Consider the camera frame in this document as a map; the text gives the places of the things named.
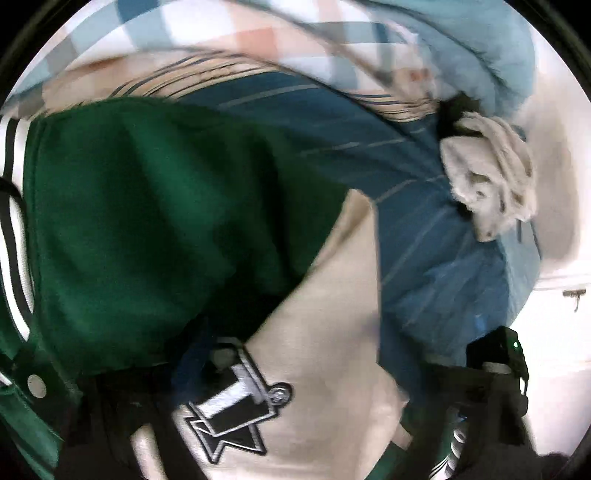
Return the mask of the green white varsity jacket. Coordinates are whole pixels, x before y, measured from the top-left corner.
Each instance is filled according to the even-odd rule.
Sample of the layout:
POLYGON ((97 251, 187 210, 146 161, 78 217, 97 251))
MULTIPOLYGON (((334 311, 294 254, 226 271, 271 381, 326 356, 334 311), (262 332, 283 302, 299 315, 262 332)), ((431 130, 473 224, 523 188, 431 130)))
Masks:
POLYGON ((57 479, 77 380, 168 368, 201 479, 372 479, 377 210, 279 129, 120 98, 1 120, 1 475, 57 479))

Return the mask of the blue striped bed sheet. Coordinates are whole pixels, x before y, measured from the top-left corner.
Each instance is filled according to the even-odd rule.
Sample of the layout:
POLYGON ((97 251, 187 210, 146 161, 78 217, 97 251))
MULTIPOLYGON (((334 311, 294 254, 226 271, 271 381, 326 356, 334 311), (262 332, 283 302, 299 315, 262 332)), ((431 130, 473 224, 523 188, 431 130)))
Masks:
POLYGON ((452 195, 437 118, 380 117, 338 91, 271 72, 205 87, 183 101, 273 125, 298 159, 363 192, 377 210, 380 365, 412 397, 430 361, 463 365, 472 341, 512 324, 540 271, 530 224, 476 238, 452 195))

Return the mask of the white crumpled garment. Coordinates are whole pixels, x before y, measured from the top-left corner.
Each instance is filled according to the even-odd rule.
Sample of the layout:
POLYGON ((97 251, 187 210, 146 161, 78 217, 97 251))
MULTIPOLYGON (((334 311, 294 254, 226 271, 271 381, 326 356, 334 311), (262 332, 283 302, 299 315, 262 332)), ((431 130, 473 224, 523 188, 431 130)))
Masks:
POLYGON ((452 194, 472 214, 477 239, 490 242, 537 213, 536 169, 526 141, 499 117, 465 112, 440 141, 452 194))

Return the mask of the light blue duvet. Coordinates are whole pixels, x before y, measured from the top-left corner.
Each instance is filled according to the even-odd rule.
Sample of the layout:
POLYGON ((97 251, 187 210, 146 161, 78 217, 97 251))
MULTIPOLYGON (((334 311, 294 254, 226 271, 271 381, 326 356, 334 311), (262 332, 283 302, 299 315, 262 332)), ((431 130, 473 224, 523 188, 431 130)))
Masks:
POLYGON ((441 100, 464 94, 487 116, 510 117, 532 95, 528 21, 505 1, 369 1, 370 11, 416 33, 441 100))

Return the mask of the plaid checked blanket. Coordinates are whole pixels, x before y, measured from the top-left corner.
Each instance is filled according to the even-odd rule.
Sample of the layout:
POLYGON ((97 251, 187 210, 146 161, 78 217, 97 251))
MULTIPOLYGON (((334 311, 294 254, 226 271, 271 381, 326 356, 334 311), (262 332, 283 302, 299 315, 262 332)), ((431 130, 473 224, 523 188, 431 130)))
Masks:
POLYGON ((417 35, 356 1, 91 1, 51 35, 8 96, 96 61, 172 50, 283 67, 393 121, 437 109, 435 75, 417 35))

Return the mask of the wall hook fixture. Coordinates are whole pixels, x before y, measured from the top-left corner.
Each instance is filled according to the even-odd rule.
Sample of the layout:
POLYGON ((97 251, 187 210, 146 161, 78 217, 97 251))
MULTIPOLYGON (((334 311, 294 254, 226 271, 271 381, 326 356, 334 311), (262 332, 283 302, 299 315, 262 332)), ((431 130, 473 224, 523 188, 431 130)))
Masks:
POLYGON ((574 311, 577 312, 579 310, 580 300, 581 298, 587 293, 585 288, 573 289, 573 290, 564 290, 562 295, 565 298, 570 298, 575 301, 575 309, 574 311))

